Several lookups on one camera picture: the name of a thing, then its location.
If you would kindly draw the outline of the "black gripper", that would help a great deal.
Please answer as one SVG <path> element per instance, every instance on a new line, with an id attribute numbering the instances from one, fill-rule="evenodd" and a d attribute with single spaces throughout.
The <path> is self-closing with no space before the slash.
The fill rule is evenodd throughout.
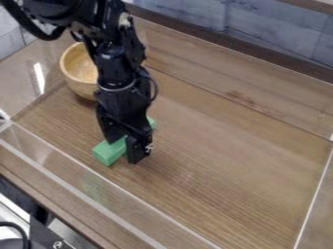
<path id="1" fill-rule="evenodd" d="M 147 76 L 135 76 L 128 82 L 108 82 L 97 78 L 96 118 L 108 143 L 124 137 L 128 163 L 140 162 L 152 150 L 152 129 L 147 109 L 152 102 L 151 83 Z"/>

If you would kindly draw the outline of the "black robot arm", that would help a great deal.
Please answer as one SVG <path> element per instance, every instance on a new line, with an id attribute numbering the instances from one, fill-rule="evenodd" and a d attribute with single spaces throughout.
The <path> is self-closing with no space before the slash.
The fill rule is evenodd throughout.
<path id="1" fill-rule="evenodd" d="M 37 39 L 69 32 L 96 66 L 96 118 L 108 144 L 124 142 L 129 163 L 152 150 L 147 112 L 159 86 L 143 66 L 145 47 L 121 0 L 0 0 L 12 18 Z"/>

